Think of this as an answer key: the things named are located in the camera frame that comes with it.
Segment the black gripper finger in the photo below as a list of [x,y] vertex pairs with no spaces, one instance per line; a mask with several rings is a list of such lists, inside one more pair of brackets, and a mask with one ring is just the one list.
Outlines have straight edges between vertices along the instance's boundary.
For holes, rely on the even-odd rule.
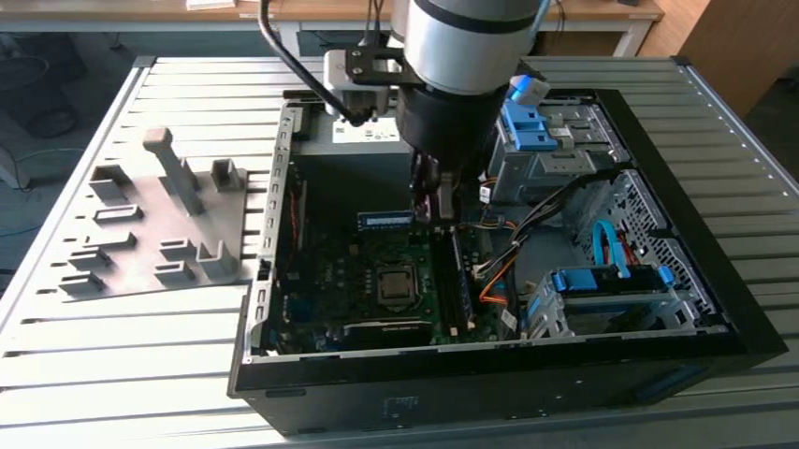
[[434,218],[430,196],[438,188],[439,161],[426,153],[415,153],[411,165],[412,209],[422,223],[430,223]]
[[458,178],[451,171],[439,174],[438,206],[440,220],[458,219]]

